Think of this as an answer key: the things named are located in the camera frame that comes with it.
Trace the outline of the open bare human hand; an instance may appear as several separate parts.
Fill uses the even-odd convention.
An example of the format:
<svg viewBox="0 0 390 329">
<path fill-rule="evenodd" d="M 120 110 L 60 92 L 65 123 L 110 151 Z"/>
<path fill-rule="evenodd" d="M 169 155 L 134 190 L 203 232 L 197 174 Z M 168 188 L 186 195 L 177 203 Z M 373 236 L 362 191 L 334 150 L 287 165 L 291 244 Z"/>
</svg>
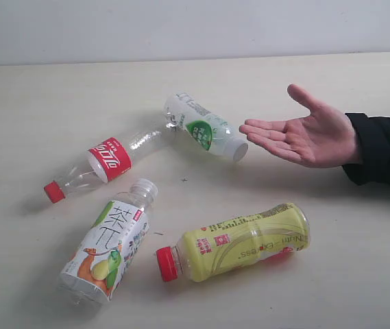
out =
<svg viewBox="0 0 390 329">
<path fill-rule="evenodd" d="M 363 162 L 358 137 L 346 114 L 296 84 L 289 85 L 287 92 L 308 109 L 308 116 L 286 121 L 247 119 L 239 132 L 270 154 L 303 167 L 323 169 Z"/>
</svg>

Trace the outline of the black sleeved forearm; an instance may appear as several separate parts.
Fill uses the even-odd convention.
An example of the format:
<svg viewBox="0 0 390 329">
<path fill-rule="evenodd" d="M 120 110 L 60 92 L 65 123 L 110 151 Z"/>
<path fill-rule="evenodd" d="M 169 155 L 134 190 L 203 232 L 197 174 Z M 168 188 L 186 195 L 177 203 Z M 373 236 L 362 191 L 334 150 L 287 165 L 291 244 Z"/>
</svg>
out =
<svg viewBox="0 0 390 329">
<path fill-rule="evenodd" d="M 358 137 L 361 164 L 345 164 L 347 177 L 357 185 L 376 182 L 390 185 L 390 117 L 348 113 Z"/>
</svg>

